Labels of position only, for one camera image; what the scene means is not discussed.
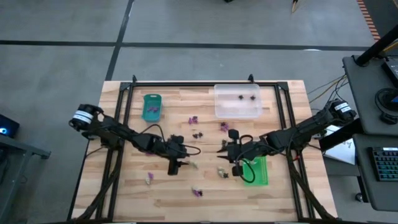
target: black keyboard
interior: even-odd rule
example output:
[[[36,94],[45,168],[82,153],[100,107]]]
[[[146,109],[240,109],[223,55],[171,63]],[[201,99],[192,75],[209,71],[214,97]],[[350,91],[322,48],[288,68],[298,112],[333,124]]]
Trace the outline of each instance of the black keyboard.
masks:
[[[371,158],[378,181],[398,181],[398,148],[371,147]]]

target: transparent plastic bin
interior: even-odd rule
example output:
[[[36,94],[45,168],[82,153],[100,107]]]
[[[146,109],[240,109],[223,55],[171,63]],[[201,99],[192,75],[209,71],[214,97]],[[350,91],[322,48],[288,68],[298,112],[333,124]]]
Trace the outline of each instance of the transparent plastic bin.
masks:
[[[262,114],[260,87],[257,84],[216,84],[214,96],[218,118],[249,119]]]

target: green tray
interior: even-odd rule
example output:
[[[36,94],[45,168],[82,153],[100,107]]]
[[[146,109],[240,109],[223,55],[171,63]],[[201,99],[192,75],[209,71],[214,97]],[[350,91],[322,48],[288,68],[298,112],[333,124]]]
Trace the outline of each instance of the green tray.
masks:
[[[267,159],[266,156],[256,157],[253,162],[248,161],[253,168],[254,173],[256,174],[256,179],[253,183],[244,184],[246,186],[265,186],[268,185],[268,173],[267,173]],[[247,180],[253,179],[253,173],[251,172],[248,165],[243,163],[243,176]]]
[[[151,107],[159,108],[156,112],[148,111]],[[158,122],[162,114],[162,96],[159,94],[146,94],[144,96],[144,107],[142,118],[147,122]]]

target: wooden table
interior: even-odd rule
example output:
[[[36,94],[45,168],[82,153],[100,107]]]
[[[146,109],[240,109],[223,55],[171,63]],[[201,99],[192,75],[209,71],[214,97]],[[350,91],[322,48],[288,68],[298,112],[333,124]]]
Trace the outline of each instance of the wooden table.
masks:
[[[105,82],[99,106],[113,116],[120,82]],[[303,81],[289,81],[290,95],[296,122],[310,117],[310,105]],[[227,121],[230,128],[241,134],[259,136],[280,129],[275,91],[261,87],[263,114],[258,119],[220,120],[215,116],[213,88],[209,87],[135,87],[129,117],[129,127],[137,132],[148,124],[141,119],[143,96],[150,93],[162,95],[162,117],[159,121],[165,136],[185,136],[184,144],[200,147],[202,153],[187,158],[199,165],[180,168],[178,175],[167,175],[168,161],[156,156],[146,156],[127,142],[114,221],[134,222],[270,222],[296,221],[296,212],[286,158],[281,155],[267,157],[269,185],[245,187],[239,177],[221,179],[217,167],[230,172],[228,161],[217,158],[216,151],[228,134],[220,131],[220,122]],[[288,118],[285,97],[282,93],[285,117]],[[120,121],[123,120],[124,108]],[[198,124],[188,124],[188,118],[199,117]],[[195,139],[192,134],[201,131],[204,136]],[[150,133],[160,134],[157,128]],[[97,149],[99,141],[92,141],[88,152]],[[106,150],[96,152],[85,161],[72,217],[79,216],[100,190]],[[303,152],[310,188],[329,213],[336,216],[322,154],[308,147]],[[154,174],[154,181],[146,185],[147,173]],[[191,187],[203,190],[203,197],[196,198]],[[303,193],[300,199],[307,214]]]

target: concrete floor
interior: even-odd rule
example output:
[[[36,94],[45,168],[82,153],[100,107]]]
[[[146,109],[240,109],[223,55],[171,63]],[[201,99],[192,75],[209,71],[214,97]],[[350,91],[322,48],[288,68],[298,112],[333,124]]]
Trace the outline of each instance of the concrete floor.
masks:
[[[114,42],[128,0],[0,0],[0,40]],[[135,0],[125,42],[370,46],[355,0]],[[0,113],[21,123],[18,140],[52,151],[34,159],[12,219],[64,221],[87,141],[67,124],[80,103],[97,104],[113,47],[0,45]],[[305,80],[307,90],[343,75],[352,51],[122,47],[113,80]],[[349,86],[340,95],[354,107]],[[322,108],[328,95],[312,103]],[[344,220],[394,222],[353,201],[353,178],[331,177]]]

